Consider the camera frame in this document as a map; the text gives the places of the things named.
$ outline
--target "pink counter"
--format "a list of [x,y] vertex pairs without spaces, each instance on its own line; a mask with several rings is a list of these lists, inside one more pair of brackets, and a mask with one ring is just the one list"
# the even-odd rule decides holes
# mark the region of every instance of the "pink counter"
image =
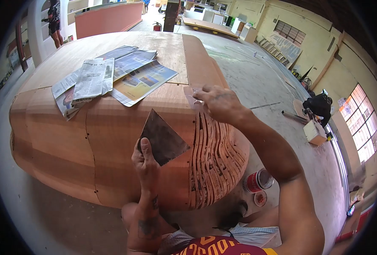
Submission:
[[104,33],[123,32],[141,22],[143,2],[102,6],[75,15],[77,39]]

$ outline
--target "tattoo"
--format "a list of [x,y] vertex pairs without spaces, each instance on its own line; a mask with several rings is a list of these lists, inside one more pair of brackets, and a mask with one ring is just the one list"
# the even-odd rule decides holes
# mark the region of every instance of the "tattoo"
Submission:
[[153,210],[157,210],[157,209],[159,209],[159,204],[158,204],[158,202],[157,202],[157,198],[158,198],[158,196],[156,196],[156,197],[153,198],[153,200],[152,200]]
[[139,220],[137,224],[137,236],[139,238],[154,240],[161,236],[158,216],[148,218],[146,220]]
[[217,100],[219,98],[229,97],[229,96],[231,96],[231,94],[229,94],[229,93],[223,93],[223,94],[217,95],[213,100]]

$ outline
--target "concrete floor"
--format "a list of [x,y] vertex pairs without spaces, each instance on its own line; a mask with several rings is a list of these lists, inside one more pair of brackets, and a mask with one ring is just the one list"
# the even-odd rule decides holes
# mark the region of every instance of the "concrete floor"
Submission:
[[[150,6],[143,22],[132,31],[151,31],[155,21],[163,23],[163,16],[157,13],[157,8]],[[283,135],[293,147],[305,170],[316,213],[324,227],[326,243],[323,254],[328,254],[346,219],[343,187],[333,149],[329,143],[320,147],[309,144],[303,125],[281,114],[282,110],[294,112],[293,100],[303,100],[303,88],[295,86],[294,89],[286,84],[280,63],[256,44],[194,31],[184,25],[175,26],[177,31],[197,36],[208,54],[217,61],[242,104],[248,108],[262,106],[253,109],[254,114]],[[7,212],[35,254],[124,253],[127,233],[119,209],[91,204],[53,190],[29,176],[14,162],[10,152],[8,113],[19,87],[34,71],[33,64],[29,63],[29,66],[24,74],[17,68],[0,91],[0,194]],[[244,176],[262,167],[251,148]],[[278,205],[277,183],[266,193],[267,204],[260,208],[253,204],[252,195],[245,194],[237,186],[212,206],[190,212],[167,213],[165,217],[193,236],[207,235],[240,199],[248,202],[247,214]]]

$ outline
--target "sandpaper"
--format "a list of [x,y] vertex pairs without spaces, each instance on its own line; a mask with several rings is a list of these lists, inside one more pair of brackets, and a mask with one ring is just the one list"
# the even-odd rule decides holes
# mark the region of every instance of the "sandpaper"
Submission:
[[149,139],[153,157],[160,166],[190,149],[190,146],[153,109],[147,117],[137,144],[140,152],[140,141],[144,137]]

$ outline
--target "spray can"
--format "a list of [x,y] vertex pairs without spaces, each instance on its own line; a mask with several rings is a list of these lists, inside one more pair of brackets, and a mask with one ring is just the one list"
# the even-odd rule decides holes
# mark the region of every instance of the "spray can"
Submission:
[[249,175],[242,182],[242,188],[247,193],[256,193],[268,189],[273,185],[273,177],[263,168],[256,173]]

